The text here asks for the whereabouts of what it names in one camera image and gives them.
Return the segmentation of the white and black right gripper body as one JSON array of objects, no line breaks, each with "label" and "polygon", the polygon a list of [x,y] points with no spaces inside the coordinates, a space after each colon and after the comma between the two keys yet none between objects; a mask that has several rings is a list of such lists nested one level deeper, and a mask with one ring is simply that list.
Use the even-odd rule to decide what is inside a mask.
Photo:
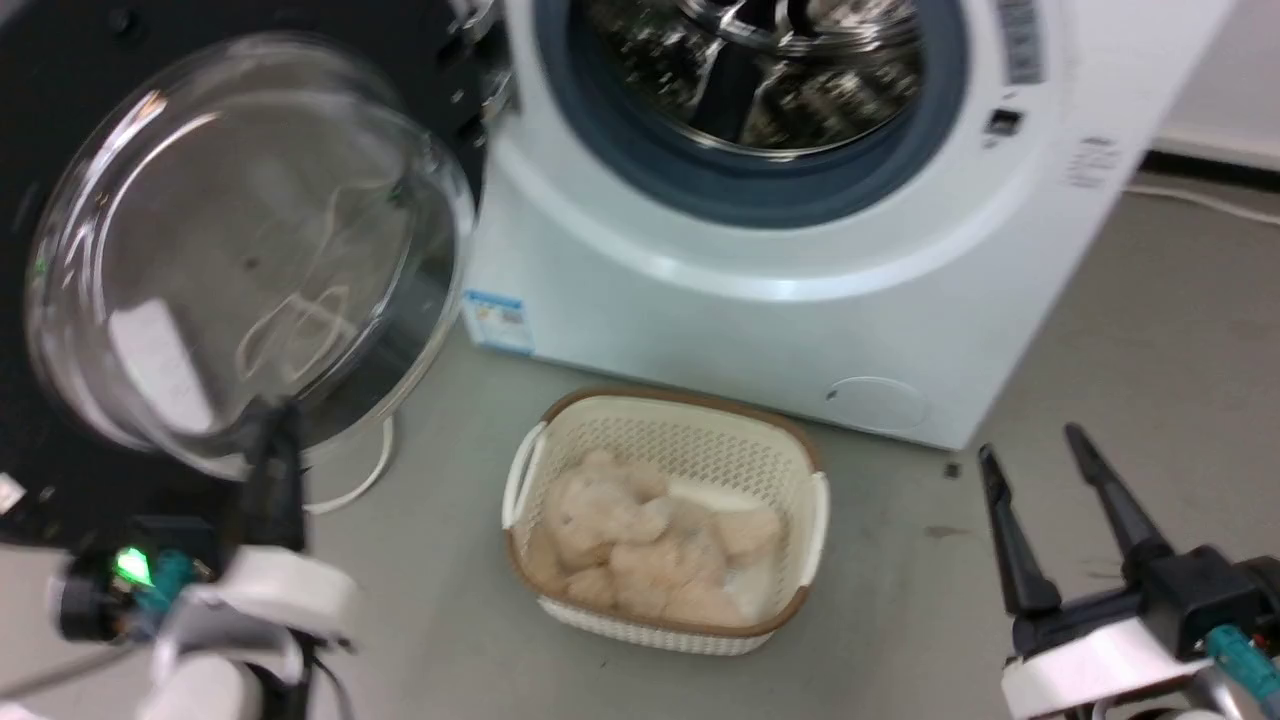
[{"label": "white and black right gripper body", "polygon": [[1014,653],[1000,680],[1012,719],[1106,719],[1142,702],[1137,719],[1215,719],[1204,661],[1174,659],[1138,618],[1125,583],[1073,601],[1052,580],[1004,580]]}]

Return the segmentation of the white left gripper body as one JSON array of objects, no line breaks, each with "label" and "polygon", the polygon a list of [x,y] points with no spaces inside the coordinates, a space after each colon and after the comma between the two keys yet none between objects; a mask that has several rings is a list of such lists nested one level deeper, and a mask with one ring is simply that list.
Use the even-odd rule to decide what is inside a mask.
[{"label": "white left gripper body", "polygon": [[152,644],[155,685],[201,657],[261,664],[280,683],[311,678],[323,644],[351,641],[358,584],[339,568],[275,546],[236,552],[214,582],[188,584]]}]

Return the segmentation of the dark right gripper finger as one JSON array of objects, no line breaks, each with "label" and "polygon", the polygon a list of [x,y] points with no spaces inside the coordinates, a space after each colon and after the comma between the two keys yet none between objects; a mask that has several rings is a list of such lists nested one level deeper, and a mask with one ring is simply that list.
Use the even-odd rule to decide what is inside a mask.
[{"label": "dark right gripper finger", "polygon": [[1057,585],[1042,571],[1012,507],[1012,491],[993,445],[978,450],[980,478],[1006,614],[1039,618],[1062,602]]},{"label": "dark right gripper finger", "polygon": [[1103,509],[1121,555],[1124,580],[1140,583],[1148,565],[1174,556],[1171,544],[1085,429],[1078,423],[1068,423],[1064,436],[1078,471]]}]

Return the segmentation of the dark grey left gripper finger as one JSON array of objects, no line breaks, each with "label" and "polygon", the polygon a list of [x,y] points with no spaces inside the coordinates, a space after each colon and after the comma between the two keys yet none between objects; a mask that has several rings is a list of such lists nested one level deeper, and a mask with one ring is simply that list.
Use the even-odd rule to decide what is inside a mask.
[{"label": "dark grey left gripper finger", "polygon": [[308,548],[301,411],[283,401],[262,415],[244,460],[241,542],[302,553]]}]

